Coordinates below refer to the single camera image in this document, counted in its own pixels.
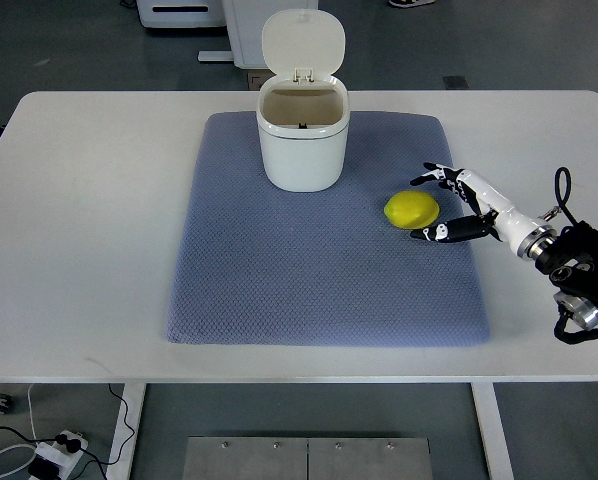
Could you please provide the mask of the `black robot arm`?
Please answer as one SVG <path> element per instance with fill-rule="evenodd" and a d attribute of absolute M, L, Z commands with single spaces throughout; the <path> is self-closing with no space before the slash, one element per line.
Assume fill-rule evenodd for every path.
<path fill-rule="evenodd" d="M 556 170 L 554 191 L 558 210 L 570 224 L 542 249 L 535 267 L 558 288 L 554 336 L 576 345 L 598 340 L 598 230 L 575 219 L 567 207 L 571 192 L 568 168 Z"/>

